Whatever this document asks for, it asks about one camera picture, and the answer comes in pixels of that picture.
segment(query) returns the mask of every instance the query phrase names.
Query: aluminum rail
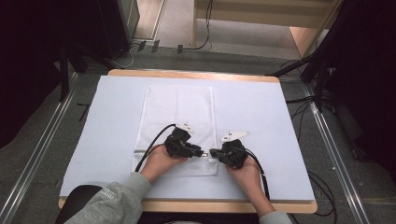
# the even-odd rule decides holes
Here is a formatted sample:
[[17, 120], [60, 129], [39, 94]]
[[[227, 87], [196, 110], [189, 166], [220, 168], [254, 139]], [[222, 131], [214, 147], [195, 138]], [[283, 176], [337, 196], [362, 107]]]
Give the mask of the aluminum rail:
[[[306, 96], [314, 95], [312, 89], [307, 84], [304, 84], [304, 92]], [[341, 187], [344, 190], [346, 195], [346, 199], [349, 203], [349, 207], [352, 211], [352, 214], [356, 220], [356, 223], [359, 224], [369, 224], [369, 218], [364, 210], [363, 203], [361, 201], [361, 197], [359, 193], [356, 191], [356, 188], [350, 178], [349, 172], [347, 171], [346, 166], [341, 158], [341, 155], [338, 151], [337, 145], [335, 144], [332, 134], [327, 126], [326, 120], [323, 115], [318, 111], [315, 104], [311, 104], [311, 110], [314, 114], [315, 120], [317, 122], [320, 133], [323, 137], [326, 148], [329, 152], [330, 158], [332, 159], [332, 164], [334, 165], [335, 172], [338, 175], [338, 179], [340, 181]]]
[[78, 74], [74, 73], [73, 76], [71, 76], [70, 78], [70, 92], [67, 94], [64, 101], [57, 105], [55, 112], [53, 113], [45, 131], [43, 132], [40, 140], [35, 146], [35, 150], [33, 151], [32, 156], [26, 163], [26, 166], [24, 167], [20, 177], [18, 178], [18, 181], [15, 183], [11, 192], [8, 194], [7, 201], [0, 212], [0, 223], [11, 223], [12, 218], [14, 218], [14, 215], [21, 204], [23, 196], [28, 190], [30, 183], [33, 180], [33, 177], [35, 176], [35, 172], [37, 171], [40, 162], [43, 160], [47, 152], [50, 141], [53, 135], [55, 135], [59, 124], [64, 117], [64, 113], [67, 110], [67, 107], [69, 107], [77, 83]]

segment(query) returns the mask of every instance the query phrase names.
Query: folded cloth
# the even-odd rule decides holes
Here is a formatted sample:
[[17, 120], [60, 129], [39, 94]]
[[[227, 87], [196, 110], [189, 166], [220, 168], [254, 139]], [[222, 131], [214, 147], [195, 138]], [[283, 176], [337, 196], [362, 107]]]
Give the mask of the folded cloth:
[[[148, 86], [132, 171], [157, 134], [172, 123], [188, 123], [194, 130], [188, 142], [201, 147], [207, 157], [191, 158], [165, 175], [214, 175], [219, 162], [209, 153], [210, 148], [217, 147], [213, 91], [200, 86]], [[163, 143], [172, 131], [172, 128], [165, 131], [156, 144]]]

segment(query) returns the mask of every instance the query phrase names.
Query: gray floor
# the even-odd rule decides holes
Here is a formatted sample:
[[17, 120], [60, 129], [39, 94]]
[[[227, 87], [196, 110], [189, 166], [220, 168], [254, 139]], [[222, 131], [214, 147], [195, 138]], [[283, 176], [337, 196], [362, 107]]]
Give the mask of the gray floor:
[[[191, 71], [216, 71], [262, 75], [273, 72], [285, 62], [284, 59], [269, 59], [257, 56], [232, 55], [214, 52], [184, 52], [176, 54], [170, 49], [160, 49], [151, 54], [150, 48], [134, 52], [134, 64], [131, 68], [173, 69]], [[59, 129], [49, 145], [35, 178], [28, 189], [13, 223], [52, 223], [58, 213], [58, 196], [64, 172], [78, 143], [84, 120], [78, 121], [84, 107], [77, 103], [89, 104], [95, 93], [99, 76], [106, 74], [106, 69], [92, 63], [87, 74], [79, 75], [77, 90], [65, 113]], [[281, 82], [286, 99], [304, 96], [300, 82]], [[59, 97], [55, 90], [46, 102], [35, 112], [21, 130], [18, 137], [0, 150], [1, 179], [0, 204], [5, 202], [8, 191], [17, 180], [21, 169], [30, 157], [40, 134], [50, 119]], [[289, 105], [294, 113], [298, 105]], [[366, 211], [372, 223], [394, 223], [396, 216], [396, 188], [390, 182], [389, 174], [378, 164], [355, 161], [350, 152], [350, 143], [336, 116], [325, 110], [325, 116], [339, 146], [346, 166], [361, 195]], [[300, 117], [293, 121], [298, 132]], [[318, 131], [312, 112], [307, 110], [303, 119], [300, 141], [301, 151], [307, 170], [321, 176], [332, 189], [336, 198], [338, 223], [354, 223], [345, 193], [343, 192], [323, 140]], [[329, 201], [314, 186], [318, 199], [319, 212], [329, 211]], [[332, 223], [332, 216], [296, 215], [301, 223]]]
[[[166, 0], [155, 40], [159, 46], [192, 47], [194, 1]], [[207, 37], [205, 20], [196, 22], [195, 47]], [[300, 59], [289, 27], [235, 21], [210, 21], [210, 40], [203, 50], [268, 58]]]

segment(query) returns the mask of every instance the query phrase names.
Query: person's right hand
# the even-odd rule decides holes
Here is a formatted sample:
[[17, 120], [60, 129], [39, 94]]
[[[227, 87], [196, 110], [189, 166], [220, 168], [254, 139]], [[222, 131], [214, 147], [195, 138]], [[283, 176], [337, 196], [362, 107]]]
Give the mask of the person's right hand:
[[262, 182], [259, 165], [250, 157], [245, 159], [241, 169], [235, 170], [226, 165], [227, 171], [233, 176], [239, 188], [245, 192], [250, 202], [256, 208], [259, 217], [275, 211], [262, 192]]
[[233, 176], [239, 188], [250, 198], [252, 191], [262, 191], [259, 165], [250, 157], [245, 159], [243, 166], [236, 170], [226, 165], [227, 171]]

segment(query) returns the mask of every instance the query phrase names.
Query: cable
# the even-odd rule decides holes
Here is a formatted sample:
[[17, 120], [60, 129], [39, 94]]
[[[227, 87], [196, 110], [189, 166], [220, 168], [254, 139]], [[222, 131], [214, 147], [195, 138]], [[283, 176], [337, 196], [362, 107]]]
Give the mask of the cable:
[[134, 63], [134, 57], [132, 56], [132, 50], [135, 49], [135, 48], [137, 48], [137, 47], [139, 47], [138, 44], [137, 44], [137, 45], [136, 45], [136, 44], [132, 44], [132, 46], [131, 46], [131, 48], [130, 48], [130, 50], [129, 50], [129, 56], [131, 56], [131, 62], [128, 63], [127, 65], [121, 65], [121, 64], [119, 64], [119, 63], [114, 62], [113, 60], [110, 60], [110, 61], [111, 61], [112, 63], [114, 63], [115, 65], [118, 65], [118, 66], [121, 67], [121, 68], [127, 68], [127, 67], [131, 66], [132, 63]]
[[[207, 4], [207, 8], [206, 8], [205, 23], [206, 23], [207, 35], [206, 35], [205, 43], [202, 46], [195, 48], [195, 49], [187, 48], [187, 49], [183, 49], [183, 50], [198, 50], [198, 49], [203, 48], [207, 44], [207, 42], [209, 42], [209, 44], [210, 44], [210, 48], [208, 50], [212, 49], [212, 42], [210, 41], [209, 25], [210, 25], [210, 17], [212, 16], [213, 1], [214, 0], [209, 0], [209, 3]], [[178, 48], [158, 47], [158, 49], [178, 49]]]
[[[305, 101], [303, 104], [301, 104], [301, 105], [297, 108], [297, 110], [294, 112], [294, 114], [291, 115], [291, 119], [294, 119], [297, 115], [299, 115], [299, 114], [302, 113], [301, 118], [300, 118], [300, 127], [299, 127], [298, 137], [297, 137], [298, 142], [300, 142], [300, 136], [301, 136], [301, 130], [302, 130], [302, 126], [303, 126], [304, 113], [305, 113], [306, 109], [307, 109], [312, 103], [315, 102], [315, 99], [316, 99], [315, 97], [309, 97], [309, 96], [308, 96], [308, 97], [305, 97], [305, 98], [302, 98], [302, 99], [297, 99], [297, 100], [289, 101], [290, 104], [300, 103], [300, 102]], [[310, 172], [310, 171], [307, 171], [307, 172], [308, 172], [308, 177], [309, 177], [309, 179], [310, 179], [313, 183], [315, 183], [315, 184], [320, 188], [320, 190], [324, 193], [324, 195], [326, 196], [326, 198], [329, 199], [330, 204], [332, 205], [332, 210], [331, 210], [330, 212], [328, 212], [328, 213], [326, 213], [326, 214], [320, 214], [320, 213], [314, 213], [314, 214], [315, 214], [316, 216], [319, 216], [319, 217], [327, 217], [327, 216], [331, 215], [332, 213], [334, 213], [333, 223], [335, 224], [335, 223], [337, 222], [338, 216], [337, 216], [337, 210], [336, 210], [336, 207], [335, 207], [335, 199], [334, 199], [334, 195], [332, 194], [332, 190], [330, 189], [329, 185], [328, 185], [322, 178], [320, 178], [318, 175], [315, 175], [314, 173], [312, 173], [312, 172]], [[326, 190], [325, 188], [323, 188], [323, 186], [320, 185], [319, 182], [318, 182], [313, 176], [314, 176], [315, 178], [319, 179], [320, 182], [323, 183], [323, 185], [326, 187], [327, 190]], [[292, 219], [293, 219], [297, 224], [299, 224], [299, 222], [298, 222], [297, 218], [295, 217], [295, 215], [294, 215], [294, 214], [290, 214], [290, 215], [291, 215]]]
[[297, 142], [300, 142], [301, 129], [302, 129], [302, 127], [303, 127], [303, 117], [304, 117], [304, 114], [305, 114], [305, 110], [306, 110], [311, 104], [312, 104], [312, 102], [309, 102], [308, 104], [306, 104], [306, 106], [305, 106], [305, 108], [304, 108], [304, 110], [303, 110], [303, 114], [301, 115], [301, 118], [300, 118], [300, 128], [299, 128], [299, 132], [298, 132], [298, 135], [297, 135]]
[[298, 60], [298, 59], [294, 59], [294, 60], [288, 60], [283, 62], [279, 68], [282, 69], [282, 67], [286, 64], [286, 63], [291, 63], [291, 62], [296, 62], [296, 63], [300, 63], [300, 65], [296, 68], [297, 71], [300, 73], [300, 75], [302, 75], [303, 73], [300, 71], [300, 66], [303, 66], [304, 64], [306, 64], [306, 62], [304, 62], [302, 59]]
[[146, 150], [145, 154], [143, 155], [142, 159], [140, 160], [140, 162], [137, 164], [136, 169], [134, 169], [135, 172], [139, 172], [140, 167], [143, 164], [143, 161], [146, 159], [146, 157], [149, 155], [149, 153], [151, 153], [152, 150], [154, 150], [156, 147], [160, 146], [156, 146], [155, 148], [153, 148], [152, 150], [150, 150], [152, 148], [152, 146], [155, 144], [155, 142], [157, 141], [157, 139], [161, 136], [161, 134], [163, 134], [168, 128], [170, 127], [176, 127], [176, 124], [169, 124], [168, 126], [164, 127], [158, 134], [157, 136], [154, 138], [154, 140], [152, 140], [151, 144], [148, 146], [148, 149]]
[[268, 201], [270, 201], [270, 200], [271, 200], [271, 198], [270, 198], [270, 191], [269, 191], [269, 189], [268, 189], [268, 182], [267, 182], [267, 178], [266, 178], [266, 176], [265, 176], [265, 172], [264, 172], [264, 170], [262, 169], [262, 165], [260, 164], [260, 162], [259, 162], [259, 160], [257, 159], [256, 155], [254, 155], [254, 153], [253, 153], [252, 151], [250, 151], [250, 150], [247, 149], [247, 148], [245, 148], [245, 150], [247, 151], [247, 154], [248, 154], [251, 158], [253, 158], [253, 160], [259, 165], [260, 173], [261, 173], [261, 175], [262, 175], [262, 184], [263, 184], [263, 186], [264, 186], [264, 193], [265, 193], [265, 196], [267, 197]]

